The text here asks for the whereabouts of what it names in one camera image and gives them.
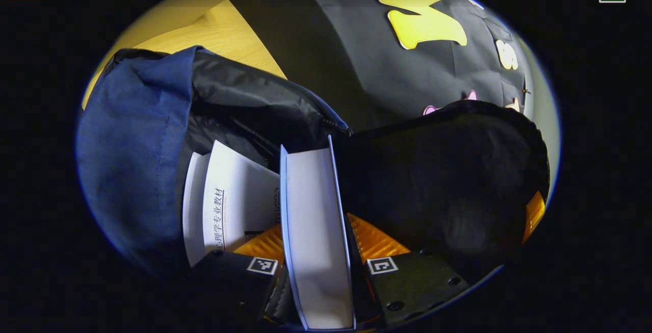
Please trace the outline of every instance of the black background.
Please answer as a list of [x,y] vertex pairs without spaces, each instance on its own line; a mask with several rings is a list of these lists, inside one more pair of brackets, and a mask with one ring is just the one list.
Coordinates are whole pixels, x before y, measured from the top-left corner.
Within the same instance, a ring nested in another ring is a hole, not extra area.
[[[74,119],[114,39],[162,0],[9,1],[5,199],[9,320],[52,330],[224,330],[131,268],[86,209]],[[642,29],[650,0],[479,0],[528,41],[558,96],[563,150],[554,197],[522,259],[438,318],[407,330],[641,331],[650,182]]]

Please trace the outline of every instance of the wooden surface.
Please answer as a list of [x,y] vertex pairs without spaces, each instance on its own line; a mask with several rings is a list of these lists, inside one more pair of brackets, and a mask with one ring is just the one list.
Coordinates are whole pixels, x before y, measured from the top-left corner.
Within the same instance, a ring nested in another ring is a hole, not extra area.
[[193,45],[284,77],[251,27],[228,0],[165,0],[133,22],[100,61],[86,87],[86,103],[98,76],[121,48],[173,53]]

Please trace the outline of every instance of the zipper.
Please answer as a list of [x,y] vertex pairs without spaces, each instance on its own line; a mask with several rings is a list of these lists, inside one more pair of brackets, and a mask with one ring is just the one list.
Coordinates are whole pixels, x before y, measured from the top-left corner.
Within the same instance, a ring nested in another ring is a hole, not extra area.
[[265,71],[264,69],[259,69],[259,68],[255,68],[255,67],[252,67],[252,66],[247,66],[247,64],[243,64],[243,63],[237,62],[235,60],[227,59],[226,57],[222,57],[222,59],[231,61],[231,62],[235,63],[236,65],[241,66],[242,68],[251,69],[251,70],[254,70],[254,71],[259,71],[259,72],[262,72],[262,73],[267,73],[268,75],[270,75],[273,78],[283,80],[284,83],[289,84],[289,89],[294,91],[296,94],[300,94],[301,96],[308,96],[308,98],[310,99],[310,102],[314,106],[320,108],[320,110],[324,114],[326,114],[328,119],[322,118],[322,120],[324,122],[326,122],[326,124],[328,124],[331,127],[334,127],[338,131],[344,132],[348,136],[352,135],[353,131],[351,131],[351,128],[349,128],[349,125],[347,125],[347,123],[345,123],[344,120],[342,120],[340,118],[340,116],[337,115],[337,113],[335,112],[335,110],[333,110],[333,108],[331,108],[328,104],[326,104],[326,102],[322,98],[317,96],[314,92],[312,92],[312,91],[306,89],[305,87],[303,87],[303,86],[301,86],[301,85],[299,85],[299,84],[297,84],[295,82],[292,82],[292,81],[290,81],[290,80],[288,80],[286,78],[280,77],[279,75],[277,75],[275,73],[272,73],[270,71]]

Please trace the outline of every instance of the white book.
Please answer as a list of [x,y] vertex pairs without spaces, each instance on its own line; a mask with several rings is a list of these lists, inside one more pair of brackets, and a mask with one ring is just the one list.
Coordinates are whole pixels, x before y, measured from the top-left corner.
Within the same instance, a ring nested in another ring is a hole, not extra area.
[[304,329],[355,329],[333,152],[325,148],[287,154],[281,147],[280,173],[284,252]]
[[193,152],[188,165],[186,187],[183,192],[183,241],[191,267],[206,256],[203,242],[202,212],[204,184],[209,159],[210,153],[202,156]]
[[205,252],[232,252],[280,222],[277,173],[213,143],[203,193]]

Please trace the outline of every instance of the blue fabric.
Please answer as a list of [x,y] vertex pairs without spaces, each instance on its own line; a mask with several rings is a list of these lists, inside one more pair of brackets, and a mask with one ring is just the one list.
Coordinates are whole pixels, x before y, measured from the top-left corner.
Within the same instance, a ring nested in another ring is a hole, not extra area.
[[198,49],[122,60],[96,83],[77,128],[79,178],[96,221],[121,254],[163,279],[189,268],[174,189]]

